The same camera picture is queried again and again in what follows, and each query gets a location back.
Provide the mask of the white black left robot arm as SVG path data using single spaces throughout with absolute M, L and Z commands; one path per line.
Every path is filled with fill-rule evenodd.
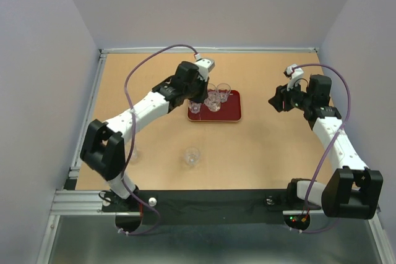
M 154 120 L 169 114 L 186 100 L 203 103 L 207 97 L 209 73 L 215 62 L 203 58 L 181 62 L 174 75 L 154 86 L 148 94 L 121 114 L 87 127 L 80 159 L 97 172 L 117 195 L 116 203 L 125 211 L 137 206 L 136 185 L 125 174 L 125 144 Z

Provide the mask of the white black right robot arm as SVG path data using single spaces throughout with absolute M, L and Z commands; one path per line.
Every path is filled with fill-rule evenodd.
M 278 111 L 300 109 L 311 130 L 321 141 L 333 174 L 327 184 L 293 179 L 285 192 L 285 203 L 299 208 L 307 201 L 321 207 L 328 217 L 371 219 L 377 209 L 383 185 L 382 174 L 371 170 L 358 156 L 342 128 L 338 109 L 330 106 L 332 81 L 312 75 L 306 90 L 299 84 L 301 74 L 289 75 L 290 82 L 277 87 L 269 103 Z

